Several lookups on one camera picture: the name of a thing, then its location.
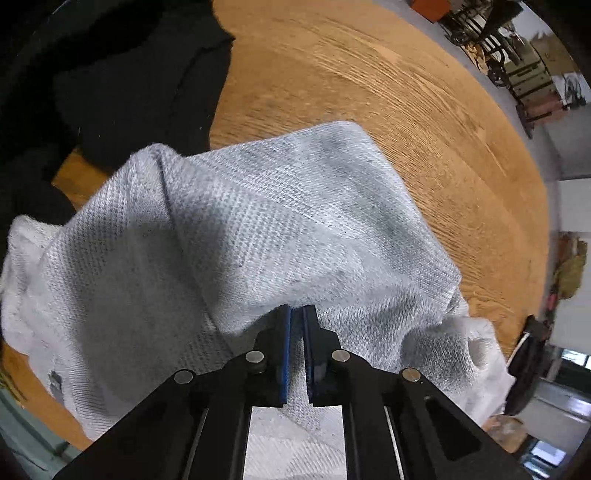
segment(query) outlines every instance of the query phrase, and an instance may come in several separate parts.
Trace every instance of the wooden table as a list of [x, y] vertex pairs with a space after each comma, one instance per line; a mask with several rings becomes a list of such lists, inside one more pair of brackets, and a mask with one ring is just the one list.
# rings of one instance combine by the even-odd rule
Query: wooden table
[[[337, 119], [362, 125], [462, 271], [470, 313], [494, 323], [508, 355], [542, 299], [548, 207], [499, 106], [436, 43], [370, 2], [216, 0], [215, 8], [236, 41], [212, 148]], [[55, 184], [81, 205], [103, 181], [71, 155]], [[25, 358], [7, 349], [3, 362], [27, 408], [73, 445], [88, 445]]]

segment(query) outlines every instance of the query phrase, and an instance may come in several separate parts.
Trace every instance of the black cloth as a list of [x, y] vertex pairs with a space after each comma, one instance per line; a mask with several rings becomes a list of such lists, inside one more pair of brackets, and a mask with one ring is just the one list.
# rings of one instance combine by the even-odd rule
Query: black cloth
[[530, 336], [517, 351], [509, 364], [508, 372], [515, 377], [515, 383], [509, 390], [505, 403], [506, 415], [517, 415], [529, 403], [540, 382], [542, 372], [548, 368], [550, 355], [545, 346], [548, 328], [529, 315], [522, 335]]
[[108, 171], [155, 142], [209, 150], [232, 40], [208, 4], [182, 5], [137, 48], [58, 75], [57, 110], [84, 157]]
[[108, 173], [153, 142], [208, 150], [232, 40], [209, 0], [65, 3], [0, 81], [0, 165], [55, 144], [51, 180], [78, 144]]
[[58, 146], [30, 148], [0, 168], [0, 261], [7, 251], [7, 235], [17, 215], [65, 225], [76, 213], [70, 200], [42, 179], [42, 170], [58, 157]]

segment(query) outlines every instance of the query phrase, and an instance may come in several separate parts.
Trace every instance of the window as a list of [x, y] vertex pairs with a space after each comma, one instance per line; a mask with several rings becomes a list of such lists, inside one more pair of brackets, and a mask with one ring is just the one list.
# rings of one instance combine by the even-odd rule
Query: window
[[535, 447], [531, 449], [531, 454], [554, 466], [558, 466], [566, 456], [566, 452], [542, 441], [538, 441], [538, 443], [535, 444]]
[[552, 476], [556, 467], [566, 457], [566, 452], [538, 440], [531, 450], [521, 457], [523, 465], [535, 480], [544, 480]]
[[563, 350], [562, 358], [591, 370], [591, 356], [585, 353], [575, 352], [574, 350]]

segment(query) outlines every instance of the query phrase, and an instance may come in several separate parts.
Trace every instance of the wall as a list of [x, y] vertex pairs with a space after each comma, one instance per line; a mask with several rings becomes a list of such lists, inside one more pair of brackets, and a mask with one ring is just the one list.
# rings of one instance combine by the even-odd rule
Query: wall
[[589, 430], [591, 404], [544, 380], [517, 417], [532, 437], [572, 455]]
[[591, 232], [591, 179], [560, 181], [558, 198], [560, 229], [563, 232]]
[[[589, 221], [591, 210], [587, 211], [586, 217]], [[579, 236], [591, 246], [590, 232], [579, 232]], [[550, 343], [591, 355], [591, 248], [580, 288], [574, 297], [561, 300], [558, 304]]]
[[572, 110], [544, 128], [560, 156], [561, 177], [591, 177], [591, 106]]

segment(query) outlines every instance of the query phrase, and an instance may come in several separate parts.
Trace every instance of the towel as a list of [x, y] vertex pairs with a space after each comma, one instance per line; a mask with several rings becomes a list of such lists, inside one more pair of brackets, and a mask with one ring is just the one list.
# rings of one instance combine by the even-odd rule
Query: towel
[[[250, 350], [286, 303], [316, 305], [376, 368], [418, 368], [477, 423], [514, 380], [492, 325], [468, 316], [459, 270], [353, 123], [193, 157], [151, 145], [68, 224], [18, 217], [8, 244], [5, 339], [48, 391], [61, 380], [91, 439], [177, 369]], [[254, 410], [245, 477], [343, 478], [340, 409], [308, 404], [292, 348], [289, 403]]]

